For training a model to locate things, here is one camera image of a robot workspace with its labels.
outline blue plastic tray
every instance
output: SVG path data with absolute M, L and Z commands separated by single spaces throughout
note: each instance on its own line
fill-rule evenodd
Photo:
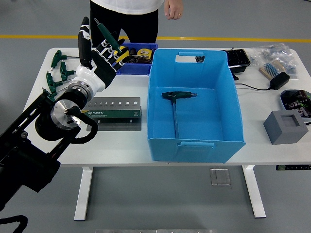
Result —
M 123 43 L 122 46 L 135 48 L 137 51 L 140 49 L 157 49 L 157 44 L 144 44 L 144 43 Z M 135 74 L 135 75 L 149 75 L 151 69 L 150 64 L 134 64 L 126 63 L 122 68 L 117 71 L 117 75 L 121 74 Z

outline gray cube holder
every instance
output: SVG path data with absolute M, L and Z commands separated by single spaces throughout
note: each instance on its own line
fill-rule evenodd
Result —
M 273 145 L 296 143 L 309 131 L 297 110 L 272 111 L 263 125 Z

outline table leg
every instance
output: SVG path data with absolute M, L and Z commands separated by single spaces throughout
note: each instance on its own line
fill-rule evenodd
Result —
M 78 201 L 74 220 L 85 220 L 89 190 L 91 187 L 93 167 L 83 167 L 82 178 L 80 183 Z
M 243 165 L 244 177 L 246 180 L 246 185 L 249 193 L 249 197 L 251 199 L 253 212 L 255 217 L 266 217 L 266 213 L 263 208 L 260 192 L 258 189 L 256 177 L 254 174 L 255 165 Z

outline yellow floor line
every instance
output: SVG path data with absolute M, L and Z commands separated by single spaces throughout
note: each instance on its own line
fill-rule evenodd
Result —
M 0 35 L 0 39 L 78 39 L 77 35 Z M 311 43 L 311 39 L 158 36 L 157 40 Z

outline white shirt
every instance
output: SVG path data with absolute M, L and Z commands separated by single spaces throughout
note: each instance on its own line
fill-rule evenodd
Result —
M 111 11 L 127 15 L 142 15 L 160 8 L 163 0 L 92 0 Z

